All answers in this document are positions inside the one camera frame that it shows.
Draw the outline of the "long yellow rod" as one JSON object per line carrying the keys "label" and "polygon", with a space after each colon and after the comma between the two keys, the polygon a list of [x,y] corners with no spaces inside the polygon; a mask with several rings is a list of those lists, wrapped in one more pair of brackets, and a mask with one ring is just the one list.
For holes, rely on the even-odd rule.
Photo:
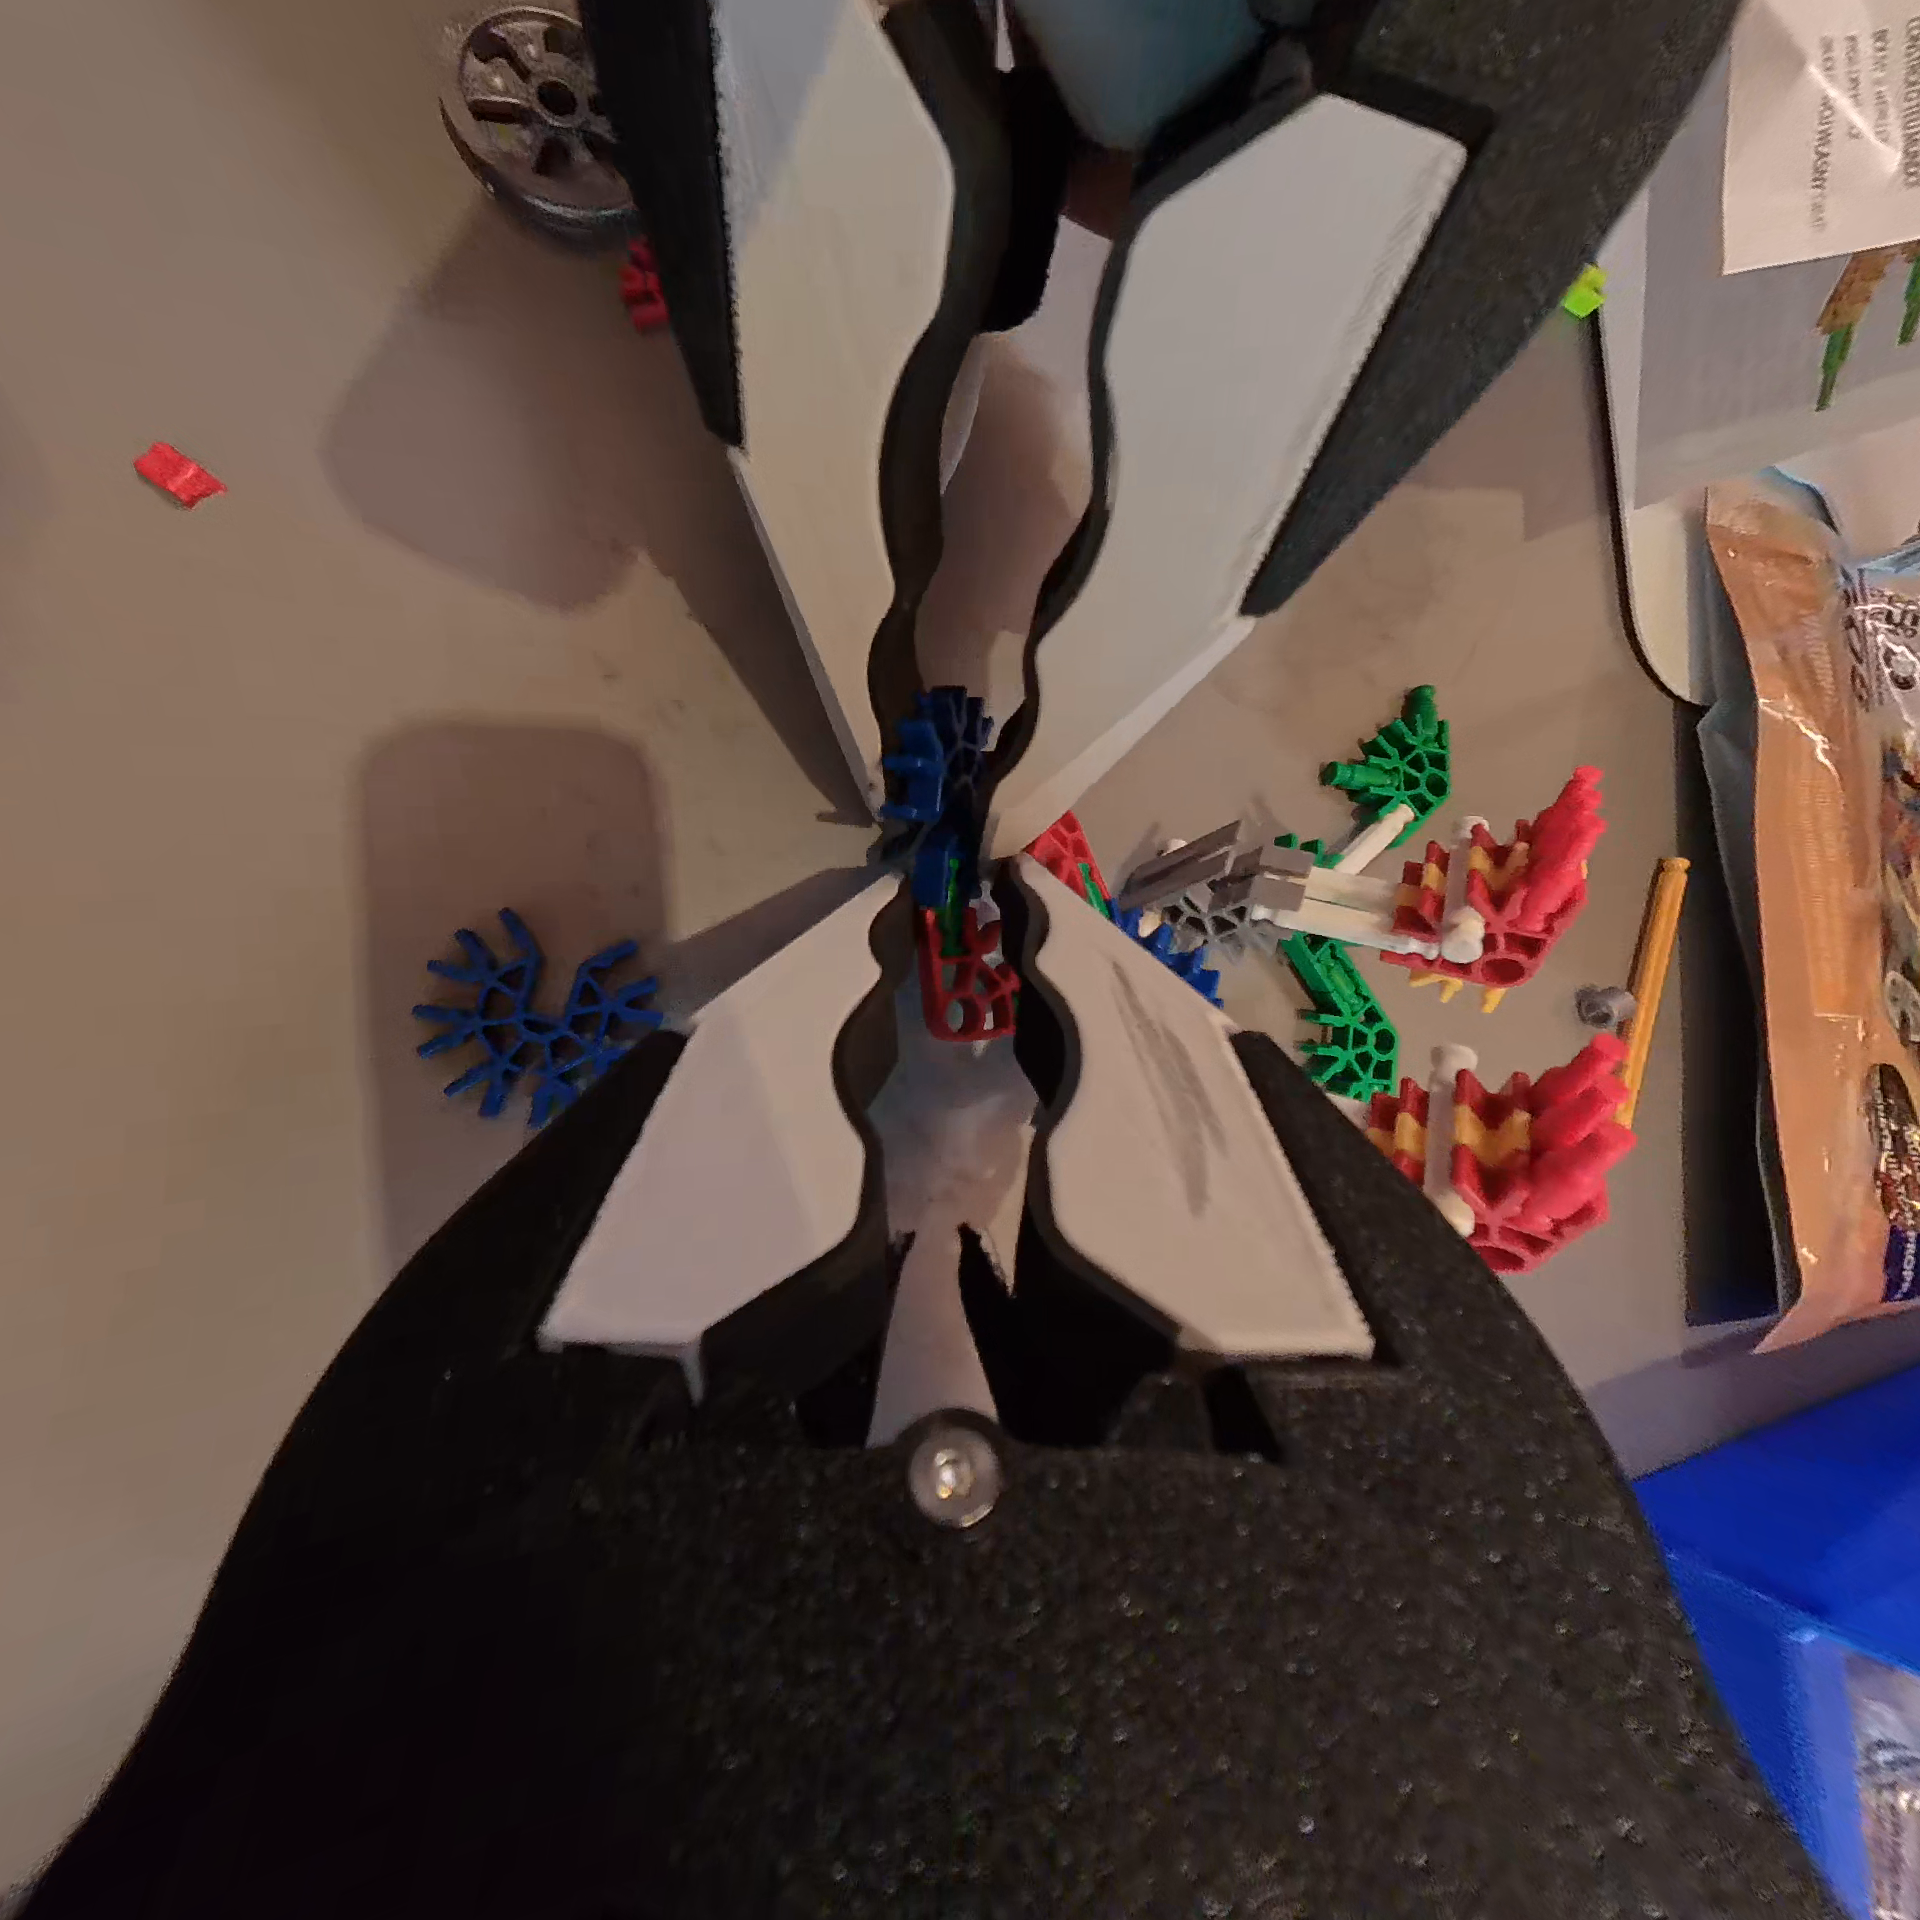
{"label": "long yellow rod", "polygon": [[1678,925],[1689,888],[1692,861],[1683,854],[1667,854],[1655,864],[1647,882],[1647,899],[1639,927],[1628,989],[1633,1007],[1622,1019],[1621,1042],[1622,1060],[1619,1082],[1622,1099],[1619,1106],[1619,1122],[1632,1130],[1641,1104],[1641,1090],[1647,1069],[1649,1045],[1663,1005],[1663,987],[1678,947]]}

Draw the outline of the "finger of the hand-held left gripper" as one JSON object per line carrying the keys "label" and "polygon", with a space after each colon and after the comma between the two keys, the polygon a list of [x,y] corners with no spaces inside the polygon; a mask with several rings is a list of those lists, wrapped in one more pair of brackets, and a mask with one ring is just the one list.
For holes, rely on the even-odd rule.
{"label": "finger of the hand-held left gripper", "polygon": [[1069,811],[1220,658],[1468,149],[1269,94],[1134,192],[1088,335],[1092,486],[1024,646],[991,842]]}
{"label": "finger of the hand-held left gripper", "polygon": [[1009,236],[1005,4],[710,7],[729,467],[881,824],[924,824],[917,627]]}

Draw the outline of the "blue plastic bin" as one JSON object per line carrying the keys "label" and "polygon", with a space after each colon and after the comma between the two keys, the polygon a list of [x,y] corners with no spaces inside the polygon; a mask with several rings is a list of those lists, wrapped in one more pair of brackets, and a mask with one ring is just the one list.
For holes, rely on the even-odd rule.
{"label": "blue plastic bin", "polygon": [[1917,1915],[1917,1371],[1639,1478],[1716,1693],[1852,1915]]}

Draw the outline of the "white instruction booklet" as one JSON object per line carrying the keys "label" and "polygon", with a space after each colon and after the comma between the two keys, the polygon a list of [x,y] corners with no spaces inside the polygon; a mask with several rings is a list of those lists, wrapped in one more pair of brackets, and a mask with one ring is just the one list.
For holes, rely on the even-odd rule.
{"label": "white instruction booklet", "polygon": [[1824,317],[1846,254],[1720,271],[1726,101],[1719,62],[1646,187],[1641,502],[1916,420],[1916,245],[1892,251],[1836,370]]}

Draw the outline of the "blue snowflake connector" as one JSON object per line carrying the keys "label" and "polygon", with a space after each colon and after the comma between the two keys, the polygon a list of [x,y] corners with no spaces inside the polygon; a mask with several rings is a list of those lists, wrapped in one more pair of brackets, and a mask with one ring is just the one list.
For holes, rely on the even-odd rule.
{"label": "blue snowflake connector", "polygon": [[547,956],[534,931],[510,907],[496,919],[501,944],[457,927],[455,957],[427,962],[448,995],[413,1005],[422,1028],[415,1056],[460,1053],[464,1068],[446,1084],[448,1099],[472,1095],[485,1119],[520,1099],[529,1132],[539,1132],[661,1028],[659,981],[633,971],[636,942],[617,942],[590,954],[559,1005],[544,1007]]}
{"label": "blue snowflake connector", "polygon": [[975,893],[995,720],[957,686],[924,690],[879,762],[881,853],[905,861],[917,907],[943,917]]}

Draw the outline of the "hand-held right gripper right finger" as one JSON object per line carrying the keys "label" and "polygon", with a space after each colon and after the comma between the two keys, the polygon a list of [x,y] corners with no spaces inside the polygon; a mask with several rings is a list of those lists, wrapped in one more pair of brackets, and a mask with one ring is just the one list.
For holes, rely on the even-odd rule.
{"label": "hand-held right gripper right finger", "polygon": [[1059,1264],[1193,1356],[1372,1359],[1237,1024],[1031,854],[1004,925],[1038,1099],[1027,1211]]}

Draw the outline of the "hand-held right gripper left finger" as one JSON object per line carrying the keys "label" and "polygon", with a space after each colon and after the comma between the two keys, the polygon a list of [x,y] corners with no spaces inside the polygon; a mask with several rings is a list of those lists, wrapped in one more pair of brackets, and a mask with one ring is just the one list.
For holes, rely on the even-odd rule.
{"label": "hand-held right gripper left finger", "polygon": [[692,1018],[539,1326],[672,1359],[697,1400],[806,1395],[889,1314],[870,1106],[899,1059],[911,901],[878,877]]}

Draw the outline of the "colourful construction toy model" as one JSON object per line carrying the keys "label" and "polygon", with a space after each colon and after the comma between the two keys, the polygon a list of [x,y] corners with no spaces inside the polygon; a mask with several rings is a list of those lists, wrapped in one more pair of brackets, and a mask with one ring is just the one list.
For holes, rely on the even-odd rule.
{"label": "colourful construction toy model", "polygon": [[1536,978],[1588,901],[1600,774],[1576,768],[1507,836],[1468,818],[1389,874],[1389,831],[1411,821],[1408,806],[1392,806],[1337,853],[1227,822],[1166,847],[1115,888],[1069,814],[1024,853],[1219,1011],[1220,957],[1278,957],[1302,997],[1299,1059],[1310,1082],[1487,1269],[1518,1277],[1609,1215],[1614,1168],[1636,1142],[1616,1117],[1624,1047],[1603,1031],[1565,1063],[1501,1084],[1453,1042],[1436,1047],[1425,1069],[1405,1069],[1359,956],[1444,998],[1472,989],[1495,1011]]}

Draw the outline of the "brown plastic bag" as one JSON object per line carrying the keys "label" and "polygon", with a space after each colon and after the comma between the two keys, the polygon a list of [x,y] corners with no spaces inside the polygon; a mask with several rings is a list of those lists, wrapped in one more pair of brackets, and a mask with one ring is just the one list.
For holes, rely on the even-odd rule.
{"label": "brown plastic bag", "polygon": [[1854,560],[1824,498],[1708,491],[1756,696],[1751,853],[1795,1293],[1784,1350],[1917,1299],[1916,541]]}

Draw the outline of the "white foam board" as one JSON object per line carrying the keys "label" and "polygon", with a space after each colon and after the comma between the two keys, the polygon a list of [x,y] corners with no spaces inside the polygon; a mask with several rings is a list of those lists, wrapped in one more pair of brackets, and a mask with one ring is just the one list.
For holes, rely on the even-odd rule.
{"label": "white foam board", "polygon": [[1708,490],[1641,501],[1643,283],[1619,261],[1600,270],[1605,295],[1590,346],[1622,634],[1673,702],[1704,711],[1716,695],[1712,634],[1720,603],[1704,535]]}

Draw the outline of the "grey spoked pulley wheel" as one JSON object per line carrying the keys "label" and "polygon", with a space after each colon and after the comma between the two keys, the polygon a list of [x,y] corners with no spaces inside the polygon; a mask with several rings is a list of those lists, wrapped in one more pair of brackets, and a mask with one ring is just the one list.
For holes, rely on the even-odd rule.
{"label": "grey spoked pulley wheel", "polygon": [[438,36],[438,115],[472,179],[523,223],[575,247],[636,229],[575,4],[457,12]]}

